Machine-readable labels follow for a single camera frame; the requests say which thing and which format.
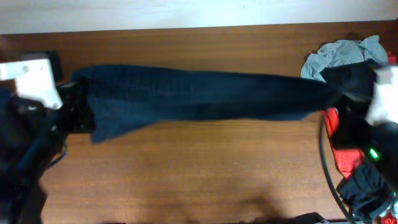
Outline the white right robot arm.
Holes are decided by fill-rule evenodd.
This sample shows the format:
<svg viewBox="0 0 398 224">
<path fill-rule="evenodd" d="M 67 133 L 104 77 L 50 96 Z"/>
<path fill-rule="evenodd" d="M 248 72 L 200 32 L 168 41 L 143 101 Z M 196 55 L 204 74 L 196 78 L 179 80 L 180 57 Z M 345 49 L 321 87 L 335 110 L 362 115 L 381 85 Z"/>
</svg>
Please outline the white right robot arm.
<svg viewBox="0 0 398 224">
<path fill-rule="evenodd" d="M 366 161 L 397 191 L 397 123 L 381 121 L 374 125 L 365 120 L 369 100 L 341 96 L 333 102 L 338 110 L 339 125 L 331 135 L 337 150 L 359 149 Z"/>
</svg>

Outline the dark navy blue shorts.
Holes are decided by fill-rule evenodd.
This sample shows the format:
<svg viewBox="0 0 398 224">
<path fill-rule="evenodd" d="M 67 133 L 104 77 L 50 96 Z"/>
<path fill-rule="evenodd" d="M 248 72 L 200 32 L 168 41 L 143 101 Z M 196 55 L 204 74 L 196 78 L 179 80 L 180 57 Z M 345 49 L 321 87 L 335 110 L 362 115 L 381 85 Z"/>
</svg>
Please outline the dark navy blue shorts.
<svg viewBox="0 0 398 224">
<path fill-rule="evenodd" d="M 161 121 L 296 121 L 321 110 L 336 90 L 315 80 L 137 65 L 77 70 L 101 143 Z"/>
</svg>

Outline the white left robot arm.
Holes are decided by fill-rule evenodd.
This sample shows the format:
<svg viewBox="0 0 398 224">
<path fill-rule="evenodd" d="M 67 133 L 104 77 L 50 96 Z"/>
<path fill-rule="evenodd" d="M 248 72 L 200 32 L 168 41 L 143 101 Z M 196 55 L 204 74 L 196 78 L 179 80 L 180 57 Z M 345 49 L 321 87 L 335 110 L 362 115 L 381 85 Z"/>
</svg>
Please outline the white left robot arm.
<svg viewBox="0 0 398 224">
<path fill-rule="evenodd" d="M 63 105 L 48 109 L 1 90 L 1 223 L 41 223 L 47 195 L 39 180 L 67 152 L 70 134 L 92 133 L 85 80 L 56 87 Z"/>
</svg>

